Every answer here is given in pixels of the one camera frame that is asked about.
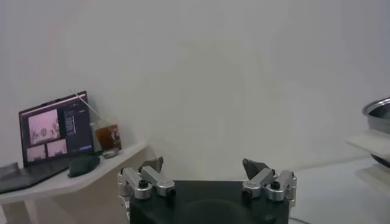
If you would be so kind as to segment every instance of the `white table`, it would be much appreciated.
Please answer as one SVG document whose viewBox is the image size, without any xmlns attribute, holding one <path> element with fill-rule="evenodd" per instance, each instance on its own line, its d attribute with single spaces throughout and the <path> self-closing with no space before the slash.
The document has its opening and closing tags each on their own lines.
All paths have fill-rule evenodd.
<svg viewBox="0 0 390 224">
<path fill-rule="evenodd" d="M 312 224 L 390 223 L 390 199 L 356 175 L 373 159 L 296 172 L 297 204 L 291 215 Z"/>
<path fill-rule="evenodd" d="M 109 171 L 117 168 L 133 155 L 142 149 L 145 149 L 146 146 L 147 144 L 145 142 L 140 142 L 129 148 L 122 149 L 119 155 L 114 158 L 102 158 L 100 165 L 98 165 L 92 172 L 79 177 L 68 178 L 68 171 L 66 170 L 36 186 L 20 191 L 0 194 L 0 205 L 25 201 L 30 220 L 33 224 L 36 224 L 39 221 L 34 200 L 79 191 L 94 183 L 96 180 L 109 173 Z"/>
</svg>

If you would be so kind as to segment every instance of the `white shelf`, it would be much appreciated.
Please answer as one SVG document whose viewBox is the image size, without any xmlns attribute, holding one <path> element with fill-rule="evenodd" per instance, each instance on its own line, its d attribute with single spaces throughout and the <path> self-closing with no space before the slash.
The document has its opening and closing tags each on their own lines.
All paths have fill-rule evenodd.
<svg viewBox="0 0 390 224">
<path fill-rule="evenodd" d="M 358 170 L 356 175 L 374 189 L 390 197 L 390 169 L 376 164 Z"/>
<path fill-rule="evenodd" d="M 139 142 L 131 147 L 122 149 L 119 155 L 110 159 L 101 159 L 100 164 L 90 173 L 85 175 L 69 178 L 68 170 L 38 184 L 33 187 L 0 194 L 0 205 L 16 201 L 34 200 L 43 197 L 52 197 L 60 194 L 72 193 L 81 190 L 99 178 L 103 177 L 109 171 L 115 169 L 123 162 L 127 161 L 133 155 L 145 149 L 147 144 Z"/>
<path fill-rule="evenodd" d="M 390 158 L 390 135 L 375 130 L 347 139 L 347 143 L 381 158 Z"/>
</svg>

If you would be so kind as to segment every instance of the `screw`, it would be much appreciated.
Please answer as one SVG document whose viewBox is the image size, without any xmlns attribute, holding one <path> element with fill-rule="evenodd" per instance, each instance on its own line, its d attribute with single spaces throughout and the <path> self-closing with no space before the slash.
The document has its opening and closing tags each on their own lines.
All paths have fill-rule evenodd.
<svg viewBox="0 0 390 224">
<path fill-rule="evenodd" d="M 146 180 L 140 180 L 140 182 L 138 182 L 138 187 L 141 189 L 147 188 L 147 185 L 148 183 Z"/>
<path fill-rule="evenodd" d="M 273 181 L 273 182 L 271 183 L 271 188 L 272 188 L 273 190 L 279 190 L 279 189 L 280 189 L 280 183 L 279 183 L 279 182 L 276 182 L 276 181 Z"/>
</svg>

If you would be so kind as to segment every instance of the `black cloth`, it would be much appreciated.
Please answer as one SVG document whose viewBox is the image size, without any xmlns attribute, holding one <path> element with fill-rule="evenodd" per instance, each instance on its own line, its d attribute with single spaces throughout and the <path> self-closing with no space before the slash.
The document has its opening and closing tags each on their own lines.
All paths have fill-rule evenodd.
<svg viewBox="0 0 390 224">
<path fill-rule="evenodd" d="M 100 163 L 100 158 L 97 156 L 81 156 L 72 159 L 69 165 L 68 177 L 78 177 L 89 173 L 96 168 Z"/>
</svg>

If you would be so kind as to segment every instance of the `white wall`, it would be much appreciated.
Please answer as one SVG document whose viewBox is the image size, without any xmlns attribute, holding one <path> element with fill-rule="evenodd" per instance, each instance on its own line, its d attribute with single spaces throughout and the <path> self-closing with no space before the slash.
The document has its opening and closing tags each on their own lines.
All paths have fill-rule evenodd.
<svg viewBox="0 0 390 224">
<path fill-rule="evenodd" d="M 344 139 L 390 93 L 386 0 L 5 2 L 0 164 L 21 161 L 17 112 L 70 88 L 186 179 L 364 155 Z"/>
</svg>

